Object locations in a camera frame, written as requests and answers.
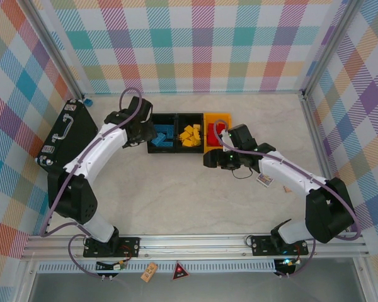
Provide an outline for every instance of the black case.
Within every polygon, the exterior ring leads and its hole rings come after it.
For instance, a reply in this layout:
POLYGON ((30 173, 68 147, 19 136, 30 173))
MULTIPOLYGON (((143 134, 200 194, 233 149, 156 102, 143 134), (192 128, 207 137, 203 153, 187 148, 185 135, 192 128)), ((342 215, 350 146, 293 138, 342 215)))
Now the black case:
POLYGON ((98 128, 83 102, 70 99, 35 160, 47 172, 54 166, 63 168, 87 147, 97 132, 98 128))

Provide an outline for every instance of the warning triangle sticker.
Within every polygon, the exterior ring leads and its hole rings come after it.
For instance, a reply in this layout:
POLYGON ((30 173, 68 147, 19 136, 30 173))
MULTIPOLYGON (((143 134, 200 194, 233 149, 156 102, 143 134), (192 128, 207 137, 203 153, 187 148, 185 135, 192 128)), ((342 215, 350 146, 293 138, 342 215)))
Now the warning triangle sticker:
POLYGON ((183 266, 179 262, 177 262, 175 265, 174 276, 172 277, 172 280, 178 280, 188 276, 189 273, 183 268, 183 266))

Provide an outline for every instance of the yellow tray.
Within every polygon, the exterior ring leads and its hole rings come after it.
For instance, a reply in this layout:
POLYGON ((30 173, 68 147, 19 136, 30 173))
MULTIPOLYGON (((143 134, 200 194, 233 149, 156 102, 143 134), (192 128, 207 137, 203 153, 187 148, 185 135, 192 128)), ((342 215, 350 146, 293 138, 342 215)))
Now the yellow tray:
POLYGON ((232 127, 231 125, 231 114, 230 113, 219 113, 219 112, 206 112, 203 114, 203 135, 204 135, 204 153, 207 153, 213 149, 222 149, 222 147, 211 147, 207 146, 207 132, 209 131, 209 123, 214 123, 217 120, 224 120, 228 124, 228 129, 232 127))

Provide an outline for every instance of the colorful plaid backdrop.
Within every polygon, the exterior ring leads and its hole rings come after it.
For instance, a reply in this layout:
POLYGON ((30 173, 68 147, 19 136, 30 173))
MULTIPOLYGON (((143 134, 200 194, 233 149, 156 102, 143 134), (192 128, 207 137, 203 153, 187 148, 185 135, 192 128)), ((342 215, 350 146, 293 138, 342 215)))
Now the colorful plaid backdrop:
POLYGON ((0 302, 47 209, 46 173, 34 158, 70 97, 16 0, 0 1, 0 302))
POLYGON ((243 92, 298 91, 341 0, 34 3, 86 92, 243 92))
POLYGON ((378 275, 378 0, 366 0, 355 17, 312 94, 312 106, 378 275))

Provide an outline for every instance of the black mounting bracket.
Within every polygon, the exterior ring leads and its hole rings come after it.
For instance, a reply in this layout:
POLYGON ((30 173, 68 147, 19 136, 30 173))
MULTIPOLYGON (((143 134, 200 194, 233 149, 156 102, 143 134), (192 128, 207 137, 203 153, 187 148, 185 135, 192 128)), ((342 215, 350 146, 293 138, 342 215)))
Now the black mounting bracket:
POLYGON ((138 258, 140 250, 139 237, 119 237, 118 248, 112 252, 106 244, 88 238, 84 243, 84 258, 138 258))
POLYGON ((303 256, 308 255, 308 246, 305 241, 297 241, 280 249, 274 246, 271 236, 251 236, 253 256, 303 256))

